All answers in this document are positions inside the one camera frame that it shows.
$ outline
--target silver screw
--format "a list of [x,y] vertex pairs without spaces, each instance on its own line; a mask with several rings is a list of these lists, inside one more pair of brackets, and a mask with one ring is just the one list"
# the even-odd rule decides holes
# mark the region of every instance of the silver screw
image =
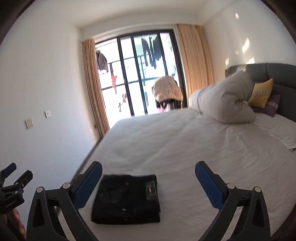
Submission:
[[235,188],[235,185],[233,183],[227,183],[227,187],[229,189],[234,189]]
[[63,184],[63,188],[64,188],[64,189],[68,189],[70,186],[71,186],[70,183],[64,183],[64,184]]
[[38,192],[38,193],[40,193],[42,191],[43,191],[43,187],[38,187],[37,190],[36,190],[36,192]]
[[261,188],[260,187],[255,187],[255,191],[256,192],[261,192]]

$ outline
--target clothing tag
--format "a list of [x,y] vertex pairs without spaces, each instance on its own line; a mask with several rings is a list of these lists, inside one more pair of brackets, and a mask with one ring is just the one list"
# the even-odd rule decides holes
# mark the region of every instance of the clothing tag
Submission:
[[149,201],[157,199],[154,181],[149,181],[146,183],[146,196],[147,200]]

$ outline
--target white bed sheet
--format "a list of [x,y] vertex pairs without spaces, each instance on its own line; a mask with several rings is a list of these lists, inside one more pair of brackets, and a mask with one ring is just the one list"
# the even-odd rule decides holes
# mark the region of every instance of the white bed sheet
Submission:
[[[263,190],[273,234],[296,203],[296,156],[254,124],[227,125],[184,109],[119,121],[89,160],[104,174],[156,174],[160,223],[90,221],[97,187],[80,214],[99,241],[196,241],[217,214],[194,174],[198,161],[238,188]],[[238,219],[236,212],[233,221]],[[60,220],[66,235],[74,240]],[[232,222],[224,239],[229,237]]]

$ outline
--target purple pillow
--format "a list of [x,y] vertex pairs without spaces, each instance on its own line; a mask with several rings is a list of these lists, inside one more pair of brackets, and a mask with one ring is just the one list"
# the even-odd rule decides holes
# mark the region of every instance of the purple pillow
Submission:
[[278,107],[279,101],[281,100],[281,95],[271,95],[265,105],[265,108],[253,107],[254,112],[264,113],[271,117],[274,117]]

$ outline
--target electrical outlet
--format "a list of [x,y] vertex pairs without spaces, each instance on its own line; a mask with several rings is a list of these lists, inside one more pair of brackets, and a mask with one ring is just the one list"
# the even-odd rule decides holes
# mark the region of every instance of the electrical outlet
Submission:
[[26,121],[26,125],[27,125],[27,128],[28,129],[30,129],[30,128],[32,128],[34,126],[33,125],[33,121],[32,121],[31,118],[30,119],[26,119],[25,121]]
[[45,116],[46,118],[50,118],[52,116],[52,114],[50,113],[50,110],[45,111]]

